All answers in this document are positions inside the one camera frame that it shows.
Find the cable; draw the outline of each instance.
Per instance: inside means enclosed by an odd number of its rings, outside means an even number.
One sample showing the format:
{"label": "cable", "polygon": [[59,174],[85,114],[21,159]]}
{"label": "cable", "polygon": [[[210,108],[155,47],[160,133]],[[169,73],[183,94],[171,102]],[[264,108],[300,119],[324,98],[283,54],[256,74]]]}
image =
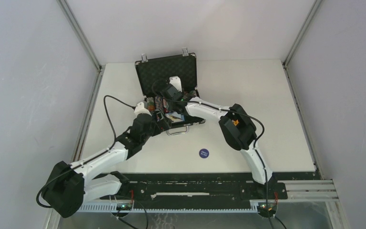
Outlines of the cable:
{"label": "cable", "polygon": [[[113,135],[114,135],[114,140],[113,140],[113,143],[112,143],[112,145],[109,147],[109,149],[111,149],[111,148],[113,148],[113,146],[116,144],[116,142],[117,142],[117,135],[116,135],[116,131],[114,130],[114,126],[113,126],[113,123],[112,123],[112,121],[111,121],[111,119],[110,119],[110,116],[109,116],[109,111],[108,111],[108,109],[107,109],[107,104],[106,104],[106,98],[107,97],[110,97],[110,98],[112,98],[112,99],[115,99],[115,100],[117,100],[118,102],[120,102],[120,103],[122,103],[122,104],[124,104],[124,105],[126,105],[126,106],[128,106],[128,107],[131,107],[132,109],[135,109],[133,106],[131,106],[131,105],[128,105],[128,104],[126,104],[125,102],[123,102],[123,101],[121,101],[121,100],[119,100],[119,99],[117,99],[117,98],[115,98],[115,97],[113,97],[113,96],[111,96],[111,95],[106,95],[106,96],[104,96],[103,97],[103,104],[104,104],[104,110],[106,111],[106,116],[107,116],[107,120],[109,120],[109,124],[110,124],[110,127],[112,128],[112,131],[113,131]],[[97,156],[95,156],[95,157],[93,157],[93,158],[91,158],[91,159],[89,159],[89,160],[87,160],[87,161],[85,161],[85,164],[87,164],[87,163],[89,163],[89,162],[91,162],[91,161],[93,161],[93,160],[95,160],[96,158],[98,158],[98,157],[100,157],[100,156],[102,156],[103,154],[105,154],[105,153],[107,153],[109,150],[108,149],[106,149],[105,151],[103,151],[102,153],[100,153],[100,154],[98,154]],[[43,207],[43,208],[52,208],[51,206],[49,206],[49,205],[44,205],[44,204],[42,204],[41,202],[40,202],[40,195],[41,195],[41,193],[43,192],[43,190],[49,185],[49,184],[51,184],[52,182],[54,182],[55,180],[57,180],[58,178],[60,178],[60,177],[62,177],[63,175],[66,175],[66,174],[68,174],[68,173],[70,173],[70,172],[72,172],[72,171],[74,171],[75,169],[77,169],[77,168],[79,168],[79,167],[81,167],[82,165],[77,165],[76,167],[74,167],[74,168],[71,168],[70,170],[68,170],[68,171],[65,171],[65,172],[63,172],[63,173],[61,173],[61,174],[59,174],[58,176],[56,176],[55,178],[53,178],[53,179],[51,179],[51,180],[49,180],[40,190],[39,190],[39,192],[37,193],[37,196],[36,196],[36,202],[37,202],[37,204],[40,206],[40,207]]]}
{"label": "cable", "polygon": [[[151,86],[151,89],[152,89],[152,93],[154,93],[156,96],[160,96],[156,93],[155,89],[154,89],[154,86],[157,82],[161,81],[161,80],[165,80],[166,79],[158,79],[156,80],[155,82],[153,82],[152,86]],[[260,133],[260,135],[258,137],[256,137],[255,141],[253,142],[253,148],[254,150],[256,151],[256,154],[257,156],[259,157],[260,161],[262,162],[262,165],[263,165],[263,169],[264,169],[264,177],[266,179],[266,210],[267,210],[267,216],[269,218],[269,222],[270,222],[270,226],[272,227],[272,229],[274,229],[274,226],[273,226],[273,222],[271,220],[271,217],[270,217],[270,213],[269,213],[269,208],[268,208],[268,180],[267,180],[267,171],[266,171],[266,165],[264,164],[264,161],[262,159],[262,157],[260,156],[259,152],[257,151],[256,149],[256,142],[263,136],[264,134],[264,125],[263,123],[255,118],[255,117],[252,117],[250,115],[247,115],[247,114],[242,114],[242,113],[239,113],[239,112],[236,112],[236,111],[231,111],[231,110],[226,110],[226,109],[220,109],[218,107],[214,107],[212,105],[209,105],[209,104],[205,104],[205,103],[200,103],[198,101],[175,101],[175,100],[171,100],[171,99],[167,99],[165,97],[163,97],[166,101],[170,101],[170,102],[174,102],[174,103],[194,103],[194,104],[200,104],[200,105],[204,105],[204,106],[208,106],[214,110],[221,110],[221,111],[224,111],[224,112],[230,112],[230,113],[233,113],[233,114],[237,114],[237,115],[243,115],[245,117],[248,117],[250,119],[253,119],[255,120],[261,127],[262,127],[262,132]]]}
{"label": "cable", "polygon": [[281,223],[281,225],[284,227],[284,229],[287,229],[287,227],[284,225],[284,223],[277,216],[274,216],[274,218],[276,218]]}
{"label": "cable", "polygon": [[[148,212],[146,211],[146,209],[145,209],[144,205],[142,205],[142,203],[140,203],[140,202],[138,202],[138,201],[136,201],[135,199],[130,198],[130,197],[124,197],[124,196],[119,196],[119,195],[114,195],[114,196],[115,196],[115,197],[121,197],[121,198],[127,198],[127,199],[130,199],[130,200],[132,200],[132,201],[134,201],[134,202],[137,202],[139,205],[141,205],[141,207],[143,208],[143,210],[144,210],[144,212],[145,212],[145,217],[146,217],[146,227],[145,227],[145,229],[148,229],[148,225],[149,225]],[[128,225],[129,227],[131,227],[131,228],[137,229],[136,227],[134,227],[133,225],[131,225],[131,224],[127,223],[126,221],[121,220],[121,218],[119,218],[119,217],[117,216],[117,214],[116,214],[116,217],[117,217],[117,219],[118,219],[118,220],[120,220],[121,222],[123,222],[123,223],[127,224],[127,225]]]}

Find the quilted black foam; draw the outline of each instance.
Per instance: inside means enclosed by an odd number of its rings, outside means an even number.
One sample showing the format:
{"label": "quilted black foam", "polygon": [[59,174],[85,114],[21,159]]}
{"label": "quilted black foam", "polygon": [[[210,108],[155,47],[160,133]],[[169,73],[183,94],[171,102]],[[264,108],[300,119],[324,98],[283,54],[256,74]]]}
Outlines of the quilted black foam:
{"label": "quilted black foam", "polygon": [[179,76],[182,87],[185,91],[192,91],[197,86],[197,64],[195,53],[188,56],[176,55],[156,59],[149,59],[148,62],[135,62],[138,79],[142,94],[154,96],[152,84],[158,79],[168,79],[172,76]]}

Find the case handle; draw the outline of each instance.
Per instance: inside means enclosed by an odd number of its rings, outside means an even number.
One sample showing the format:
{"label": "case handle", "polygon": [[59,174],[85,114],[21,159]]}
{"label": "case handle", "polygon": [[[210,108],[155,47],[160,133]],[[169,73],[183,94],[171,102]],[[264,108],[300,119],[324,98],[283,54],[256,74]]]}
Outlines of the case handle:
{"label": "case handle", "polygon": [[187,132],[189,132],[189,126],[186,126],[186,131],[180,131],[180,132],[176,132],[176,133],[169,133],[169,130],[166,131],[167,135],[169,136],[173,136],[173,135],[182,135],[182,134],[186,134]]}

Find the robotic arm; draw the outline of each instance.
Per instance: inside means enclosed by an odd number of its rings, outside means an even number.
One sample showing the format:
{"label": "robotic arm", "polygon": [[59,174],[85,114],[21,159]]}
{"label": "robotic arm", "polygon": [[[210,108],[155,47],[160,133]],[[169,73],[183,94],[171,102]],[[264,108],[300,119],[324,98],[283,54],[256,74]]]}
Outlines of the robotic arm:
{"label": "robotic arm", "polygon": [[[270,180],[272,171],[255,143],[256,127],[240,105],[218,106],[193,95],[183,96],[179,77],[171,77],[161,94],[172,102],[173,109],[180,114],[218,122],[227,144],[240,151],[247,161],[254,181],[263,185]],[[109,174],[94,178],[106,168],[128,160],[142,149],[151,136],[171,127],[171,120],[162,112],[156,114],[159,119],[153,118],[145,103],[138,103],[134,113],[137,117],[132,126],[117,137],[111,148],[80,161],[70,164],[61,161],[54,166],[41,196],[62,217],[73,215],[84,202],[116,194],[122,186],[119,177]]]}

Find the case latch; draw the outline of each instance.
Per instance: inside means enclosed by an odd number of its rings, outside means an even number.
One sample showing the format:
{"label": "case latch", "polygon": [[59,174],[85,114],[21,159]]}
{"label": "case latch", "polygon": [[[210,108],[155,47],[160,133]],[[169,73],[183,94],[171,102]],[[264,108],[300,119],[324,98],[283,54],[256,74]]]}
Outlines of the case latch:
{"label": "case latch", "polygon": [[146,58],[146,54],[141,54],[141,60],[143,63],[148,62],[148,58]]}
{"label": "case latch", "polygon": [[187,50],[187,47],[182,48],[182,51],[183,51],[183,56],[189,55],[189,51]]}

